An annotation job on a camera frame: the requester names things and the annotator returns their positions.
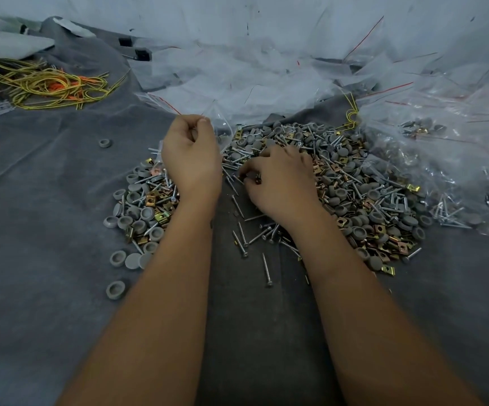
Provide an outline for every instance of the white wall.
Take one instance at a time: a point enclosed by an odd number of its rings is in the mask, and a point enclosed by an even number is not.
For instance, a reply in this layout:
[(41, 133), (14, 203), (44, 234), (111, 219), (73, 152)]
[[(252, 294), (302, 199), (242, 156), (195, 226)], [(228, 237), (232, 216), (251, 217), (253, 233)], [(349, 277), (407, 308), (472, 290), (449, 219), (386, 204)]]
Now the white wall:
[(343, 58), (385, 16), (399, 58), (442, 52), (445, 65), (489, 62), (489, 0), (0, 0), (0, 14), (59, 15), (173, 44), (268, 38), (327, 58)]

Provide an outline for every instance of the person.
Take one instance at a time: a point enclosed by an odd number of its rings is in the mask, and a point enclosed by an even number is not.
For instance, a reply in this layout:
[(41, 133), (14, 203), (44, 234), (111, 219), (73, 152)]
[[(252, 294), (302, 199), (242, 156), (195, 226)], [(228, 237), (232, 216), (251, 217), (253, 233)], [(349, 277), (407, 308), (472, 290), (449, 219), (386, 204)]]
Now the person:
[[(209, 120), (177, 116), (162, 156), (180, 204), (148, 268), (65, 388), (59, 406), (194, 403), (207, 319), (212, 219), (222, 190), (221, 155)], [(239, 173), (244, 177), (250, 171), (261, 173), (261, 184), (244, 179), (250, 199), (289, 232), (302, 254), (346, 402), (482, 404), (322, 208), (311, 157), (296, 147), (275, 145), (248, 160)]]

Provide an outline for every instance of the person's right arm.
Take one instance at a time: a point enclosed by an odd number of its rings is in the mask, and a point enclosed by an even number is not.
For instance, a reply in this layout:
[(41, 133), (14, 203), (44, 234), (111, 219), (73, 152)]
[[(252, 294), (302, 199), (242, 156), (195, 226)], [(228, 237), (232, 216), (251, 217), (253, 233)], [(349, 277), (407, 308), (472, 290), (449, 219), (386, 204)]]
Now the person's right arm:
[(482, 405), (419, 333), (317, 199), (312, 161), (273, 146), (242, 166), (252, 202), (284, 227), (306, 265), (349, 405)]

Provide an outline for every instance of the table surface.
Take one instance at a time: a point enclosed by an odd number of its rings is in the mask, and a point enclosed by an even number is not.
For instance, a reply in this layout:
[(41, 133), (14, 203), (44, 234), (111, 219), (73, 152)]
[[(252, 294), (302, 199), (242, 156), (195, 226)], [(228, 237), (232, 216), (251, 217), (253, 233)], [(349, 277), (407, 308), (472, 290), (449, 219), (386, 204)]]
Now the table surface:
[[(56, 40), (43, 55), (66, 71), (128, 69), (118, 34), (77, 38), (52, 21)], [(104, 101), (77, 111), (14, 110), (0, 117), (0, 405), (55, 402), (119, 303), (105, 287), (138, 273), (114, 269), (124, 245), (102, 225), (111, 194), (157, 146), (172, 115), (133, 95), (132, 74)], [(325, 101), (292, 117), (338, 125), (344, 100)], [(101, 149), (98, 140), (113, 146)], [(257, 213), (242, 188), (246, 216)], [(333, 404), (340, 398), (312, 289), (295, 255), (257, 242), (241, 259), (230, 188), (214, 220), (209, 310), (197, 404)], [(258, 233), (258, 222), (245, 232)], [(261, 252), (274, 287), (264, 287)], [(489, 403), (489, 237), (433, 227), (424, 250), (394, 278), (380, 277), (411, 316)]]

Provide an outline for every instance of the person's left hand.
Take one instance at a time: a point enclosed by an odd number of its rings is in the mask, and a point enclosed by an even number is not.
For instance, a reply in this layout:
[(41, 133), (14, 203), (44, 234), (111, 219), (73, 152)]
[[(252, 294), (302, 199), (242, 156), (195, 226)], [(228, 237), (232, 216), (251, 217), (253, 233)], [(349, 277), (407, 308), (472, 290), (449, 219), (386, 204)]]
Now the person's left hand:
[(208, 118), (178, 115), (164, 138), (161, 157), (181, 200), (202, 196), (218, 199), (222, 156)]

